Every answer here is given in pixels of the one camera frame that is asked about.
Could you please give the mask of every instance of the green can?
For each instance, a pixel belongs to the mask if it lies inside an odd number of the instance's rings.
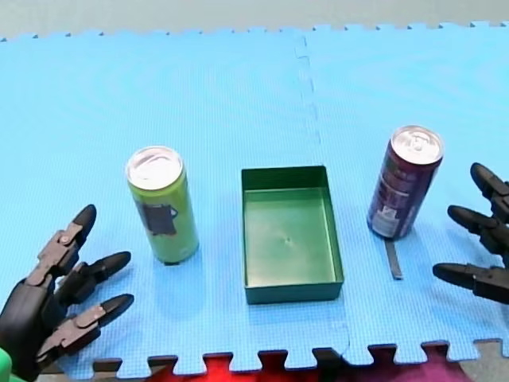
[[[199,240],[181,156],[168,147],[145,147],[129,159],[126,176],[156,258],[175,264],[192,256]]]

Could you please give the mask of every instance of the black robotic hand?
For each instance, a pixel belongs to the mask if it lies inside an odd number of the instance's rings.
[[[55,233],[39,254],[39,263],[12,290],[0,314],[0,348],[10,355],[13,373],[23,380],[35,380],[59,357],[90,344],[100,335],[100,327],[134,301],[131,294],[122,294],[67,317],[70,305],[83,302],[97,284],[130,261],[129,252],[119,252],[92,265],[75,266],[95,216],[95,206],[88,205],[65,230]],[[62,280],[55,290],[59,277]]]
[[[509,304],[509,182],[502,181],[480,163],[470,168],[472,180],[492,205],[492,216],[450,205],[449,216],[492,254],[502,256],[505,268],[482,268],[472,264],[439,263],[433,273],[439,279],[473,291],[477,296]]]

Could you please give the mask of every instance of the white barcode label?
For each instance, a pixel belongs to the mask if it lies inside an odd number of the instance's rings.
[[[398,229],[399,219],[396,219],[396,210],[383,206],[382,211],[375,212],[371,226],[379,235],[392,237]]]

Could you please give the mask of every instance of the green tray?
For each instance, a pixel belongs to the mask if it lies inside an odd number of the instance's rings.
[[[332,300],[343,270],[323,166],[242,171],[249,304]]]

